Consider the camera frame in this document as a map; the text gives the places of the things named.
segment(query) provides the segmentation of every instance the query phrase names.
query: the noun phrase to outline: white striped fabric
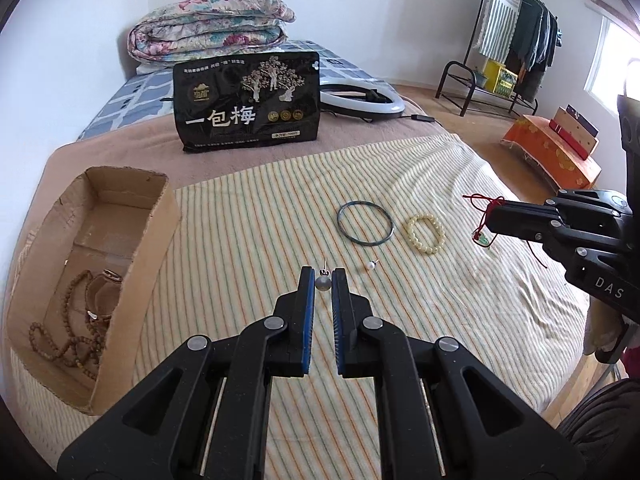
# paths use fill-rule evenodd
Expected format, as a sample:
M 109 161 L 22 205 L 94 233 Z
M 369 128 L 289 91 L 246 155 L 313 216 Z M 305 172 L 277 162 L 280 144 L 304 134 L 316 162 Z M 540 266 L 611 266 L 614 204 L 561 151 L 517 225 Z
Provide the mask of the white striped fabric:
M 478 52 L 504 63 L 516 30 L 522 0 L 488 0 L 477 41 Z
M 345 267 L 353 292 L 409 336 L 452 335 L 536 410 L 574 370 L 588 298 L 564 271 L 501 237 L 486 250 L 471 233 L 479 212 L 463 194 L 513 195 L 457 136 L 396 140 L 267 164 L 176 192 L 182 221 L 158 275 L 138 346 L 132 384 L 190 335 L 238 334 L 295 290 L 300 267 Z M 387 208 L 398 230 L 378 248 L 341 237 L 335 213 L 349 200 Z M 433 212 L 446 226 L 428 257 L 406 238 L 405 221 Z M 384 232 L 379 214 L 352 208 L 358 236 Z M 430 231 L 417 226 L 418 236 Z M 380 259 L 373 272 L 364 263 Z M 316 292 L 310 374 L 273 385 L 266 457 L 270 480 L 379 478 L 371 380 L 337 376 L 331 295 Z M 14 356 L 22 428 L 55 464 L 94 418 L 65 406 Z

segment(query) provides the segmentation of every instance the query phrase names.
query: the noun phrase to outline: gold logo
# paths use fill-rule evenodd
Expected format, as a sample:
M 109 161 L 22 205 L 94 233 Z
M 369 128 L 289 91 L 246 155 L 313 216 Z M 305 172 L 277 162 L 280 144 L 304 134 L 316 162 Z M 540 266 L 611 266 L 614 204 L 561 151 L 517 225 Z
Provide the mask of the gold logo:
M 200 83 L 193 89 L 194 101 L 208 101 L 209 100 L 209 87 L 204 83 Z

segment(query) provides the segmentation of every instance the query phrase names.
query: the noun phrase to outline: pearl bracelet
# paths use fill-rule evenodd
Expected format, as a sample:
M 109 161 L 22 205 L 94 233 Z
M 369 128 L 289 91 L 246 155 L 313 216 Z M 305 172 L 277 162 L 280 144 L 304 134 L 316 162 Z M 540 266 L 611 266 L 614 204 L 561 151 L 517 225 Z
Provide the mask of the pearl bracelet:
M 421 241 L 418 240 L 418 237 L 415 235 L 415 232 L 414 232 L 415 223 L 418 220 L 429 221 L 429 224 L 432 227 L 431 230 L 434 231 L 434 234 L 438 239 L 438 243 L 435 247 L 429 247 L 427 244 L 423 244 Z M 444 240 L 445 240 L 444 227 L 442 223 L 432 214 L 426 213 L 422 215 L 412 216 L 411 218 L 409 218 L 409 221 L 406 224 L 406 232 L 409 235 L 409 240 L 415 246 L 415 248 L 425 254 L 437 254 L 438 251 L 444 245 Z

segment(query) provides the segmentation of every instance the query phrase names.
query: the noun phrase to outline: tree illustration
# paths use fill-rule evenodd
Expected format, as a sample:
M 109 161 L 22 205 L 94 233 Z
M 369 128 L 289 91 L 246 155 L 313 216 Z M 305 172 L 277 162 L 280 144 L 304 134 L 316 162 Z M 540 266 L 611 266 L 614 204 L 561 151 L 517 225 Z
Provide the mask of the tree illustration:
M 242 88 L 254 93 L 254 101 L 260 102 L 260 88 L 266 87 L 266 79 L 262 76 L 261 70 L 254 70 L 249 75 L 242 78 Z
M 269 60 L 260 63 L 260 73 L 265 79 L 264 88 L 267 88 L 269 82 L 269 90 L 278 89 L 278 78 L 287 70 L 287 66 L 278 59 L 278 56 L 271 56 Z
M 304 83 L 303 77 L 296 74 L 296 71 L 292 68 L 287 68 L 278 76 L 278 87 L 285 89 L 284 94 L 280 96 L 280 100 L 290 102 L 293 99 L 293 92 Z

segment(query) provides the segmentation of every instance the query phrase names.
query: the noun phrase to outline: folded quilt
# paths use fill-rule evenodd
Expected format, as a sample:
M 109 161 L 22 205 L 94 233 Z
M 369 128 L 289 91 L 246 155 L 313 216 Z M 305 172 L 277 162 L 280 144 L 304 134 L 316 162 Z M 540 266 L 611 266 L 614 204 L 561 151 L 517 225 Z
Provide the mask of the folded quilt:
M 296 19 L 282 0 L 186 0 L 153 10 L 129 33 L 128 50 L 146 64 L 267 50 Z

